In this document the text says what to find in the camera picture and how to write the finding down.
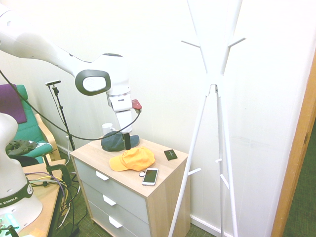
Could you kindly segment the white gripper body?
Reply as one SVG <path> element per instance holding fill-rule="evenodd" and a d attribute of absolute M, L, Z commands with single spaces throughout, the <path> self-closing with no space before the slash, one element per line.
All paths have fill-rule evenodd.
<path fill-rule="evenodd" d="M 130 133 L 132 131 L 132 111 L 126 110 L 121 112 L 115 112 L 120 131 L 122 133 Z"/>

